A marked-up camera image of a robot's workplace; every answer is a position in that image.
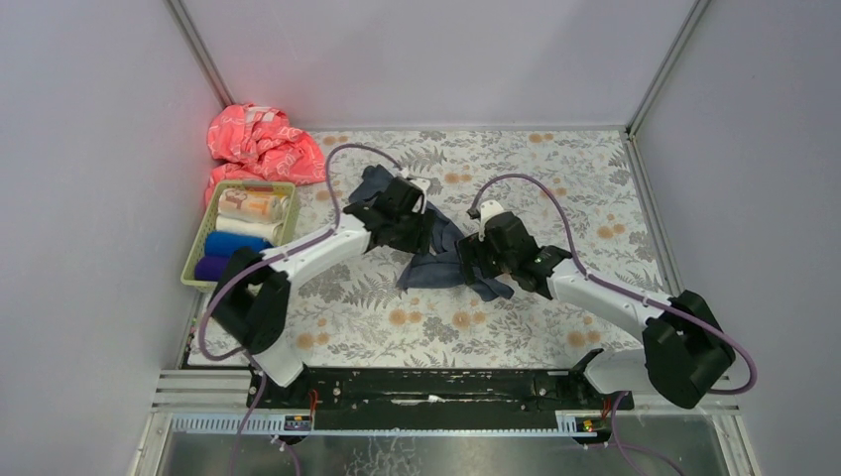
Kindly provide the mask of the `beige lettered towel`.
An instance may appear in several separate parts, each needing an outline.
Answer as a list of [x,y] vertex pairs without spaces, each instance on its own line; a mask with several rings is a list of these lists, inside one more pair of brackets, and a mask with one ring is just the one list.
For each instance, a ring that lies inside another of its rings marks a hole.
[[285,194],[226,188],[217,200],[217,213],[247,222],[273,223],[282,220],[288,204]]

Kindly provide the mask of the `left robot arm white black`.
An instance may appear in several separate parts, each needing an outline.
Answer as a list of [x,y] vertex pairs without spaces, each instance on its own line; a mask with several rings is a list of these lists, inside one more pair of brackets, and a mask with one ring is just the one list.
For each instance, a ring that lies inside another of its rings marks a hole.
[[234,337],[255,369],[288,387],[305,369],[286,342],[290,299],[329,268],[378,248],[421,254],[430,247],[434,213],[425,178],[394,177],[382,192],[336,211],[333,222],[299,240],[229,260],[206,314]]

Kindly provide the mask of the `purple towel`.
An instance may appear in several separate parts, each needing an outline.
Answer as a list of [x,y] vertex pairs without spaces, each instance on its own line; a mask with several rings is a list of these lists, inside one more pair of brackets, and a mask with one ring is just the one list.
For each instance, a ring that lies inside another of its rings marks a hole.
[[196,281],[217,282],[224,273],[228,262],[228,257],[203,256],[193,268],[193,278]]

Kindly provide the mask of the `dark grey cloth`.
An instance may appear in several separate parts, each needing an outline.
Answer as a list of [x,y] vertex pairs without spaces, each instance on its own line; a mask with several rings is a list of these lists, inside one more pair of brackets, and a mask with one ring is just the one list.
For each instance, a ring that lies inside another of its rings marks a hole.
[[[349,194],[348,201],[354,203],[373,198],[382,192],[394,176],[383,166],[366,167],[362,182]],[[409,289],[451,289],[465,285],[456,244],[465,237],[459,227],[435,205],[429,203],[435,219],[431,228],[431,251],[414,255],[397,279],[397,288]]]

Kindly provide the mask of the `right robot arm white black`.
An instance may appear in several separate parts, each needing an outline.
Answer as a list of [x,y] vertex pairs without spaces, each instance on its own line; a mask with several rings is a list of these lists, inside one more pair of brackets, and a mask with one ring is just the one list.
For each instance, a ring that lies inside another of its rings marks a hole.
[[574,366],[598,393],[656,392],[692,409],[734,363],[735,349],[721,338],[700,295],[631,291],[587,274],[571,252],[539,246],[522,220],[495,201],[468,214],[479,222],[478,231],[457,244],[468,283],[506,275],[521,290],[580,307],[639,342],[634,349],[597,350]]

